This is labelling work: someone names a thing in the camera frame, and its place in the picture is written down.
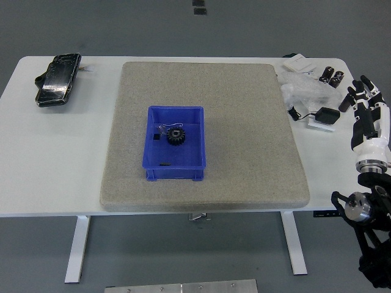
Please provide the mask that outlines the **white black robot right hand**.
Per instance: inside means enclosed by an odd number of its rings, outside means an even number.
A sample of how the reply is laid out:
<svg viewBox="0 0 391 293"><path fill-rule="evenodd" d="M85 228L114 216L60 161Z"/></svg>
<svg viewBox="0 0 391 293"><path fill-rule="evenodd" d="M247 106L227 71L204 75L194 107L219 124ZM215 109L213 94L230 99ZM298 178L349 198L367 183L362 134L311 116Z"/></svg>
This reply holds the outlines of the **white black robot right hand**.
<svg viewBox="0 0 391 293"><path fill-rule="evenodd" d="M355 123L351 149L357 161L379 161L390 163L390 108L381 91L366 76L353 81L348 88L353 98Z"/></svg>

